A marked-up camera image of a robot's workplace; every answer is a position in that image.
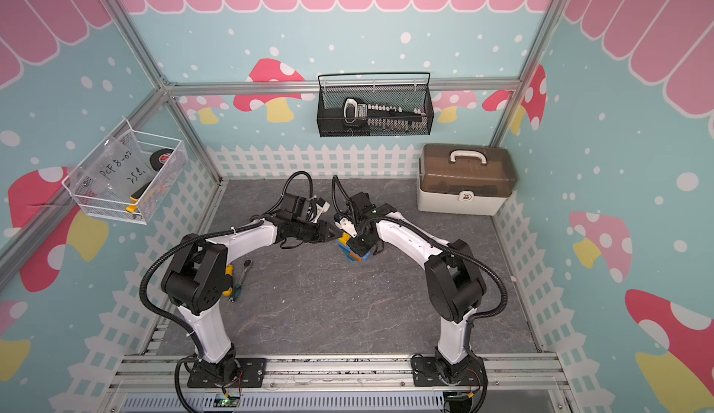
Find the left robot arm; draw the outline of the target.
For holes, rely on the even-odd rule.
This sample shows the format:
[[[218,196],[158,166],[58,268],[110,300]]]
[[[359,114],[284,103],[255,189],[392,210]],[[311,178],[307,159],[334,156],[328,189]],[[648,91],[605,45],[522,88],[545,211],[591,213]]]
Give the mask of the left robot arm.
[[[253,216],[246,225],[184,236],[149,267],[139,283],[142,305],[181,327],[194,346],[193,354],[178,362],[176,380],[186,370],[189,387],[223,391],[247,380],[219,309],[221,298],[235,292],[232,262],[292,239],[299,244],[329,242],[338,230],[321,218],[328,209],[312,184],[307,197],[284,188],[269,210]]]

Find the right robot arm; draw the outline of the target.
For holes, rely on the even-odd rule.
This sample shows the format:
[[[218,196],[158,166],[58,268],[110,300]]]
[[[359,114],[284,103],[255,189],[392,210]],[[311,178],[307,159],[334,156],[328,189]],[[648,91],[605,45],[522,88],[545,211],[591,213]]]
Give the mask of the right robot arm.
[[[423,377],[435,377],[444,385],[475,381],[485,386],[483,361],[472,351],[470,335],[475,320],[505,311],[509,295],[503,279],[476,259],[465,241],[437,238],[393,206],[377,206],[367,193],[349,196],[336,175],[331,197],[333,202],[345,199],[346,209],[338,209],[336,215],[343,231],[338,243],[352,260],[364,260],[390,244],[423,269],[428,298],[441,318],[433,361]]]

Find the yellow lego brick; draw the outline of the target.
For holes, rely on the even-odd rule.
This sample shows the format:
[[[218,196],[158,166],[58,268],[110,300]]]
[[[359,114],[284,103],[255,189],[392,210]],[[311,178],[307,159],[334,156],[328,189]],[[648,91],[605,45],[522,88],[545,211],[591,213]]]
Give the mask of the yellow lego brick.
[[[340,243],[341,245],[347,246],[350,239],[351,239],[351,236],[347,233],[344,233],[342,235],[342,237],[338,240],[338,243]]]

